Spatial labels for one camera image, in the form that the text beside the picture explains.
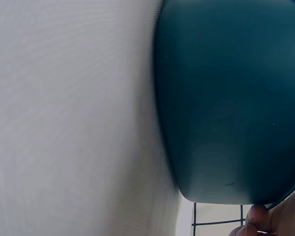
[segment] hand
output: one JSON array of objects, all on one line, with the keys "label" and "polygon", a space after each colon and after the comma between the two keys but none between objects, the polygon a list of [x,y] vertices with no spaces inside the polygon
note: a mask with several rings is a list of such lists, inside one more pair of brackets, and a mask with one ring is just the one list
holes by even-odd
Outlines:
[{"label": "hand", "polygon": [[295,192],[270,211],[264,206],[253,205],[247,213],[246,225],[234,229],[229,236],[270,236],[272,234],[295,236]]}]

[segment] textured wall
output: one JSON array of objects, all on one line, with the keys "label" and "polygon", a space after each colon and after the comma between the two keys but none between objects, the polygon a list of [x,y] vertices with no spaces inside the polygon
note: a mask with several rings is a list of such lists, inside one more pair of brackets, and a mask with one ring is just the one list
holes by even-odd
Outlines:
[{"label": "textured wall", "polygon": [[172,236],[161,0],[0,0],[0,236]]}]

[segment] window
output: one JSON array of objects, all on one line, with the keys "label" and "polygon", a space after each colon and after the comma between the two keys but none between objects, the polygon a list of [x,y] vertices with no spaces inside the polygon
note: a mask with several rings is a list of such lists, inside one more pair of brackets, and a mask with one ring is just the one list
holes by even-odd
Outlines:
[{"label": "window", "polygon": [[194,203],[191,236],[227,235],[244,224],[250,207]]}]

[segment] fingernail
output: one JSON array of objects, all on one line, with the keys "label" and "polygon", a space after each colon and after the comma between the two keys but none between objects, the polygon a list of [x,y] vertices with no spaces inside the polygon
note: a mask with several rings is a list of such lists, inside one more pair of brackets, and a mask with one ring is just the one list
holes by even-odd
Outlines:
[{"label": "fingernail", "polygon": [[254,222],[254,220],[255,220],[255,215],[256,215],[255,205],[253,205],[253,206],[250,208],[250,210],[248,211],[248,214],[247,214],[247,216],[248,216],[248,220],[249,220],[250,222]]},{"label": "fingernail", "polygon": [[246,236],[246,234],[247,234],[247,226],[244,226],[236,233],[236,236]]}]

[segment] metal grid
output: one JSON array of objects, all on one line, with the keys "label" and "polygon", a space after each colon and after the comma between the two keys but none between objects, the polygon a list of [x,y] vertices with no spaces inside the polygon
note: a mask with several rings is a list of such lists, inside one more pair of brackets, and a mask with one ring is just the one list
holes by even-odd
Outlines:
[{"label": "metal grid", "polygon": [[219,224],[227,224],[227,223],[234,223],[234,222],[240,222],[240,225],[243,225],[243,222],[245,221],[245,219],[243,218],[243,205],[238,205],[238,207],[239,207],[238,212],[240,213],[240,219],[197,223],[197,203],[194,203],[194,206],[193,206],[194,220],[193,220],[193,223],[191,224],[191,226],[193,226],[193,236],[196,236],[196,227],[197,226],[219,225]]}]

